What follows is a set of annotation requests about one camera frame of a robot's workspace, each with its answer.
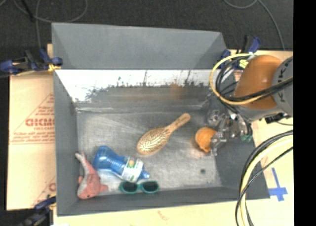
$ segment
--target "gray bin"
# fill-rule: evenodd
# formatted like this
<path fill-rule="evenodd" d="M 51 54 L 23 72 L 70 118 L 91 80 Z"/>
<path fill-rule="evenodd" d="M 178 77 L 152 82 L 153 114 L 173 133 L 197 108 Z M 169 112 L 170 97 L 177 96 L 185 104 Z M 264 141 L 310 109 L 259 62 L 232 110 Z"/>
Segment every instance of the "gray bin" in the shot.
<path fill-rule="evenodd" d="M 238 198 L 253 141 L 226 143 L 217 157 L 202 152 L 194 142 L 196 131 L 206 125 L 210 69 L 226 48 L 221 33 L 53 23 L 52 34 L 53 55 L 64 60 L 54 74 L 59 216 Z M 190 122 L 176 130 L 161 151 L 152 156 L 137 153 L 145 132 L 166 126 L 185 112 L 191 115 Z M 84 151 L 92 162 L 100 145 L 141 158 L 161 190 L 123 194 L 116 190 L 120 179 L 100 173 L 109 190 L 79 199 L 82 168 L 75 153 Z M 260 177 L 247 198 L 267 197 Z"/>

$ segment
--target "black floor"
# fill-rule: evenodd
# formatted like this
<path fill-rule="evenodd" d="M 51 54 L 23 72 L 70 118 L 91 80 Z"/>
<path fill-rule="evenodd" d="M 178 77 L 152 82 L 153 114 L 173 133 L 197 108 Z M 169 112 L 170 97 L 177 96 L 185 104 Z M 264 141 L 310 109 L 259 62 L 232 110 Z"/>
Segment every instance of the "black floor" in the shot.
<path fill-rule="evenodd" d="M 242 48 L 257 36 L 261 49 L 293 50 L 294 0 L 26 0 L 38 31 L 20 0 L 0 0 L 0 62 L 37 51 L 51 41 L 50 21 L 222 32 L 226 46 Z M 8 80 L 0 79 L 0 225 L 22 221 L 31 211 L 5 212 Z"/>

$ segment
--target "sunglasses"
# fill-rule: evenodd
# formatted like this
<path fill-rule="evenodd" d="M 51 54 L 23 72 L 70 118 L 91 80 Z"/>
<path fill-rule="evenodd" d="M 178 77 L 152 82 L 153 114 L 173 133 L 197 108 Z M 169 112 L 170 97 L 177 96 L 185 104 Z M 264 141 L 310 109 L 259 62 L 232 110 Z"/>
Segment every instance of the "sunglasses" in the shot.
<path fill-rule="evenodd" d="M 124 181 L 121 182 L 118 188 L 122 192 L 130 194 L 134 194 L 138 190 L 141 190 L 145 193 L 155 193 L 159 190 L 159 185 L 156 181 L 146 181 L 140 184 Z"/>

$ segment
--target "cardboard sheet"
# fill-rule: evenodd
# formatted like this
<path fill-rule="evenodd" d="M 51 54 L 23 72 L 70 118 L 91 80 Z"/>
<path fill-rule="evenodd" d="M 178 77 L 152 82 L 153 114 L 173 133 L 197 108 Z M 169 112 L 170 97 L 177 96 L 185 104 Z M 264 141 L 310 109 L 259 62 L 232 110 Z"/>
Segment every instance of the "cardboard sheet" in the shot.
<path fill-rule="evenodd" d="M 56 192 L 52 74 L 10 78 L 7 210 L 33 208 Z"/>

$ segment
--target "blue bottle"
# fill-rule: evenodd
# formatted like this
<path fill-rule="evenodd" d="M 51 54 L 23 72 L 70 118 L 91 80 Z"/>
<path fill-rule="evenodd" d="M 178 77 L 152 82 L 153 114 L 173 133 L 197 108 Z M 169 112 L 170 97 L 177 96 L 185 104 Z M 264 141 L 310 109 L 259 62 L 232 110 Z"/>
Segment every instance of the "blue bottle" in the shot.
<path fill-rule="evenodd" d="M 92 163 L 93 168 L 108 170 L 129 182 L 148 179 L 149 173 L 144 170 L 144 162 L 134 156 L 119 156 L 108 146 L 100 146 Z"/>

